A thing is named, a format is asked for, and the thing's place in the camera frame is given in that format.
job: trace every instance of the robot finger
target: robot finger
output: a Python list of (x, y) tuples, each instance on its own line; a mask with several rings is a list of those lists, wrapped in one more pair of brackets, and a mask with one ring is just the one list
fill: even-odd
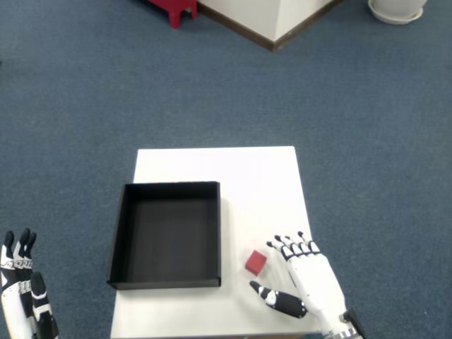
[(25, 253), (25, 245), (27, 244), (28, 238), (30, 237), (30, 230), (25, 228), (20, 236), (19, 241), (16, 243), (16, 247), (14, 248), (13, 258), (14, 258), (14, 266), (16, 268), (21, 269), (23, 265), (23, 256)]
[(320, 249), (317, 247), (317, 244), (314, 242), (314, 240), (311, 240), (309, 243), (308, 243), (308, 247), (309, 247), (309, 249), (311, 250), (311, 252), (313, 253), (313, 254), (320, 254), (321, 252), (320, 252)]
[(267, 246), (273, 247), (278, 252), (280, 252), (286, 261), (295, 256), (294, 252), (292, 252), (289, 247), (285, 246), (282, 242), (267, 242)]
[(24, 253), (24, 257), (26, 259), (31, 259), (31, 250), (33, 248), (33, 245), (36, 242), (36, 233), (31, 233), (30, 237), (28, 238), (27, 244), (25, 245), (25, 253)]
[(294, 241), (288, 237), (287, 235), (284, 237), (279, 237), (280, 241), (284, 243), (285, 246), (289, 247), (289, 249), (294, 252), (295, 256), (302, 256), (303, 252), (299, 249), (297, 244), (294, 243)]
[(300, 298), (288, 293), (271, 290), (261, 286), (256, 281), (250, 281), (249, 284), (265, 301), (266, 305), (272, 309), (299, 319), (306, 315), (306, 307)]
[(1, 246), (0, 277), (2, 292), (18, 282), (16, 270), (14, 268), (14, 259), (12, 250), (13, 242), (14, 242), (14, 233), (12, 233), (12, 231), (8, 231), (6, 233), (4, 243)]
[(31, 292), (37, 339), (58, 338), (57, 323), (52, 314), (44, 280), (39, 272), (33, 273), (31, 276)]
[(311, 249), (309, 249), (307, 243), (306, 243), (306, 237), (304, 237), (303, 232), (298, 232), (298, 247), (302, 250), (303, 254), (308, 256), (309, 254), (312, 254)]

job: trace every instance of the white table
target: white table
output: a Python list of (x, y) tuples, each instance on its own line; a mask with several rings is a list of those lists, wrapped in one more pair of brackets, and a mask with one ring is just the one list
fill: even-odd
[[(221, 184), (221, 287), (117, 291), (112, 338), (260, 335), (319, 331), (267, 307), (249, 286), (297, 294), (283, 259), (266, 246), (274, 234), (310, 232), (293, 147), (139, 150), (133, 182)], [(267, 256), (258, 277), (244, 264)]]

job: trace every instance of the brown baseboard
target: brown baseboard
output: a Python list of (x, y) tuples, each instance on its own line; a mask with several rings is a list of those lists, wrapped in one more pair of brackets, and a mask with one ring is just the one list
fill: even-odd
[(250, 30), (248, 27), (243, 26), (237, 21), (228, 18), (227, 16), (221, 14), (220, 12), (217, 12), (214, 9), (211, 9), (210, 7), (207, 7), (204, 4), (198, 3), (198, 9), (205, 16), (211, 18), (212, 20), (218, 23), (221, 23), (222, 25), (228, 27), (230, 30), (233, 30), (237, 34), (240, 34), (242, 37), (245, 37), (246, 39), (251, 40), (252, 42), (255, 42), (256, 44), (262, 46), (263, 48), (268, 49), (271, 52), (274, 52), (279, 50), (285, 44), (287, 44), (298, 34), (306, 30), (308, 26), (315, 23), (318, 19), (324, 16), (329, 10), (331, 10), (334, 6), (338, 5), (341, 1), (342, 0), (332, 0), (324, 7), (320, 8), (317, 12), (309, 16), (306, 20), (304, 20), (297, 26), (293, 27), (293, 29), (291, 29), (289, 32), (284, 34), (276, 41), (272, 41), (267, 37), (264, 37), (263, 35), (260, 35), (259, 33)]

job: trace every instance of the stool leg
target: stool leg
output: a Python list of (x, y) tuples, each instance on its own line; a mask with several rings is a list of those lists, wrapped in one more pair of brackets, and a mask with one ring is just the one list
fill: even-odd
[(169, 24), (174, 29), (177, 29), (181, 25), (181, 12), (179, 11), (170, 11), (169, 15)]
[(190, 8), (191, 8), (191, 17), (193, 19), (196, 19), (196, 17), (198, 16), (198, 3), (196, 0), (190, 1)]

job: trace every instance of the red stool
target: red stool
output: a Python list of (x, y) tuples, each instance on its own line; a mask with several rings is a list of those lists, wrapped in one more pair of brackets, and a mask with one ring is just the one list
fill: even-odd
[(186, 8), (191, 9), (191, 17), (196, 19), (198, 9), (196, 0), (148, 0), (153, 4), (165, 9), (169, 15), (171, 27), (178, 28), (181, 25), (181, 12)]

